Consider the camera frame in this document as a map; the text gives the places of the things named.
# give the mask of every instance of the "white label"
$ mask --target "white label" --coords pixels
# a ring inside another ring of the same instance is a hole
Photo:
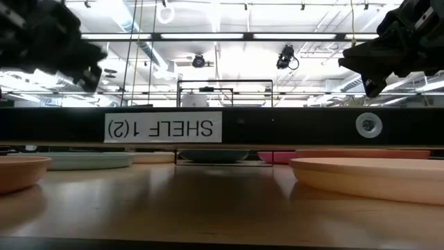
[[[105,115],[105,143],[222,142],[222,112]]]

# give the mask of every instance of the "shelf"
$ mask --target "shelf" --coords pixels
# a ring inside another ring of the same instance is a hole
[[[221,112],[219,143],[104,144],[105,114]],[[382,121],[374,138],[356,120],[373,113]],[[0,108],[0,144],[163,148],[444,147],[442,108]]]

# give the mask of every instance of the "cable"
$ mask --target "cable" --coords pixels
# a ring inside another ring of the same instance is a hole
[[[352,47],[356,46],[355,38],[355,9],[353,8],[353,0],[350,0],[350,6],[352,7]]]
[[[133,13],[133,23],[131,24],[131,37],[133,36],[134,33],[134,23],[136,22],[136,7],[134,7],[134,13]],[[128,65],[129,65],[129,60],[130,60],[130,52],[131,52],[131,44],[132,42],[129,42],[128,45],[128,53],[126,54],[126,66],[125,66],[125,73],[123,75],[123,87],[122,87],[122,98],[120,100],[120,106],[123,106],[123,97],[125,96],[125,86],[126,86],[126,74],[128,73]]]
[[[142,17],[144,16],[144,0],[142,0],[142,5],[140,7],[140,18],[139,18],[139,24],[142,23]],[[140,42],[140,32],[141,29],[139,28],[139,33],[137,35],[137,43],[139,44]],[[134,104],[134,87],[136,84],[136,76],[137,76],[137,61],[139,59],[139,46],[137,46],[136,48],[136,63],[134,64],[134,75],[133,75],[133,91],[131,92],[131,105]]]

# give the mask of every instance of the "wooden surface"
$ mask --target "wooden surface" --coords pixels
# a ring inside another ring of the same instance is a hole
[[[442,249],[444,206],[305,187],[290,167],[48,172],[0,198],[0,236]]]

